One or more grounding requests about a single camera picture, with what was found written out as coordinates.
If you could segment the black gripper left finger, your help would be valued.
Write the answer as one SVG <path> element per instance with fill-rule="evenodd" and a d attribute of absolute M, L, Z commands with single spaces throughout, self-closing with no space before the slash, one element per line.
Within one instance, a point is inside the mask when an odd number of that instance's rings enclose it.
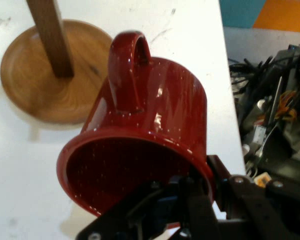
<path fill-rule="evenodd" d="M 216 216 L 203 182 L 177 178 L 137 187 L 81 230 L 78 240 L 153 240 L 176 225 L 172 240 L 214 240 Z"/>

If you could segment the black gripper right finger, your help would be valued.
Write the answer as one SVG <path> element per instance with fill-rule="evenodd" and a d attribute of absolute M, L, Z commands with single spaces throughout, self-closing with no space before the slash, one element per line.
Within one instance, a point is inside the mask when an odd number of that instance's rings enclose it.
<path fill-rule="evenodd" d="M 245 240 L 300 240 L 300 185 L 281 179 L 265 187 L 244 175 L 232 175 L 217 155 L 209 155 L 214 199 L 226 222 L 222 233 Z"/>

